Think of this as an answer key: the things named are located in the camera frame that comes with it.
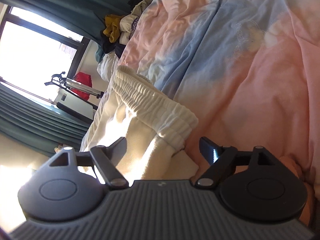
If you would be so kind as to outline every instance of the sunlight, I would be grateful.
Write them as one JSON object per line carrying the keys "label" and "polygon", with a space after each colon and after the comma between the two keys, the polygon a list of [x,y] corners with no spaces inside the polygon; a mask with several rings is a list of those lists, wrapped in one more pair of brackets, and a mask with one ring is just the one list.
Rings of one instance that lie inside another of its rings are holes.
{"label": "sunlight", "polygon": [[97,174],[97,177],[96,175],[94,174],[93,172],[93,169],[92,167],[81,167],[81,166],[78,166],[78,171],[82,172],[82,173],[85,173],[85,174],[88,174],[94,178],[97,178],[98,177],[98,180],[101,184],[105,184],[105,181],[103,179],[103,177],[101,176],[100,172],[98,171],[97,167],[94,166],[94,171],[96,172]]}
{"label": "sunlight", "polygon": [[[13,8],[12,14],[74,40],[82,40],[82,36],[32,12]],[[53,74],[68,73],[76,51],[40,33],[6,22],[0,40],[0,76],[24,90],[54,101],[58,87],[45,86],[44,83],[50,81]]]}
{"label": "sunlight", "polygon": [[18,191],[32,175],[31,168],[0,165],[0,226],[10,232],[26,219],[18,202]]}

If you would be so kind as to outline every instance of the white cloth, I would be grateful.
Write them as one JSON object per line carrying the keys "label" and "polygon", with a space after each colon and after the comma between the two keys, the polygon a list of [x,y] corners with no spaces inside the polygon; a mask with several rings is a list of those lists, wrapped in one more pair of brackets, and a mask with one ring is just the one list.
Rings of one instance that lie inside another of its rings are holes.
{"label": "white cloth", "polygon": [[130,40],[130,34],[129,32],[121,32],[119,43],[123,45],[127,45]]}
{"label": "white cloth", "polygon": [[129,14],[129,15],[123,17],[120,21],[120,24],[119,24],[120,31],[131,33],[132,22],[137,18],[138,17],[136,15],[132,15],[132,14]]}
{"label": "white cloth", "polygon": [[131,11],[131,14],[140,17],[143,11],[152,3],[152,1],[153,0],[141,1],[133,8],[133,10]]}
{"label": "white cloth", "polygon": [[98,64],[97,72],[104,81],[110,82],[111,76],[118,65],[119,58],[115,51],[105,54]]}
{"label": "white cloth", "polygon": [[135,179],[189,179],[198,166],[183,151],[198,124],[187,108],[172,101],[134,70],[119,66],[103,97],[81,151],[109,146],[126,137],[127,152],[117,169]]}

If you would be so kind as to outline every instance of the light blue fabric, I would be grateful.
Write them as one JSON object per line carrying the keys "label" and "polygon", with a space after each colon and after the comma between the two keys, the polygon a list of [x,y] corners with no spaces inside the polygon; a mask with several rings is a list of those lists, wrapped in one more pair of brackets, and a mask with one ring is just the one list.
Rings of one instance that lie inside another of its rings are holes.
{"label": "light blue fabric", "polygon": [[286,0],[212,0],[198,11],[179,46],[140,72],[169,98],[195,72],[205,73],[205,84],[219,79],[234,66],[236,51],[247,51],[250,31],[264,33],[288,7]]}
{"label": "light blue fabric", "polygon": [[104,57],[104,55],[105,55],[105,53],[103,52],[101,46],[97,44],[97,51],[95,54],[96,61],[98,63],[100,63],[102,61],[102,58]]}

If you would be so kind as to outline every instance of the bedroom wall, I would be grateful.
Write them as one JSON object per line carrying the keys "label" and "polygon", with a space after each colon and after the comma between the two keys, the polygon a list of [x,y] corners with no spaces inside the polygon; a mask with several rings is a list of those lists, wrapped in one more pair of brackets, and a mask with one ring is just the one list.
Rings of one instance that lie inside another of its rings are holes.
{"label": "bedroom wall", "polygon": [[[79,65],[78,71],[91,75],[92,87],[106,91],[108,88],[108,82],[105,82],[97,72],[98,63],[95,58],[95,53],[97,51],[97,43],[90,41],[87,50],[82,58],[82,62]],[[99,104],[100,99],[95,98],[90,95],[89,101],[95,105]]]}
{"label": "bedroom wall", "polygon": [[4,4],[0,3],[0,11],[2,10],[3,7],[4,7]]}
{"label": "bedroom wall", "polygon": [[17,193],[30,176],[49,158],[0,134],[0,226],[10,232],[25,221]]}

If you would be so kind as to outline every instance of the wrinkled fabric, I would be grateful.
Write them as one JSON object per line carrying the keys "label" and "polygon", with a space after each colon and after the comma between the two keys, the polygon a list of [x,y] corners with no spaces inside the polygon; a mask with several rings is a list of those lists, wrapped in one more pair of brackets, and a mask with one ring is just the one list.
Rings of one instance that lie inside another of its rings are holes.
{"label": "wrinkled fabric", "polygon": [[111,76],[114,73],[118,62],[119,58],[117,57],[115,51],[103,56],[102,61],[98,64],[97,72],[104,81],[110,82]]}
{"label": "wrinkled fabric", "polygon": [[130,34],[129,32],[121,32],[119,43],[122,45],[127,45],[130,40]]}
{"label": "wrinkled fabric", "polygon": [[100,47],[102,49],[102,51],[106,54],[110,53],[111,51],[113,51],[115,49],[116,44],[115,43],[111,43],[110,39],[103,33],[103,31],[101,31],[101,44]]}
{"label": "wrinkled fabric", "polygon": [[111,43],[116,42],[120,37],[120,20],[123,16],[109,14],[105,17],[106,29],[103,31]]}
{"label": "wrinkled fabric", "polygon": [[116,168],[131,184],[136,179],[189,179],[196,173],[198,166],[182,150],[198,122],[191,111],[125,66],[117,68],[103,101],[81,151],[126,137],[127,151]]}
{"label": "wrinkled fabric", "polygon": [[120,21],[120,31],[131,33],[132,22],[137,18],[138,16],[132,14],[123,17]]}
{"label": "wrinkled fabric", "polygon": [[153,0],[143,0],[140,3],[138,3],[133,10],[131,11],[132,15],[136,15],[137,17],[140,17],[142,13],[147,9],[147,7],[152,3]]}
{"label": "wrinkled fabric", "polygon": [[137,24],[138,24],[139,18],[136,18],[131,25],[131,32],[134,32],[137,28]]}
{"label": "wrinkled fabric", "polygon": [[115,53],[118,58],[121,58],[124,49],[125,49],[125,45],[120,44],[120,43],[116,43]]}
{"label": "wrinkled fabric", "polygon": [[119,64],[189,108],[199,138],[300,166],[320,199],[320,0],[153,0]]}

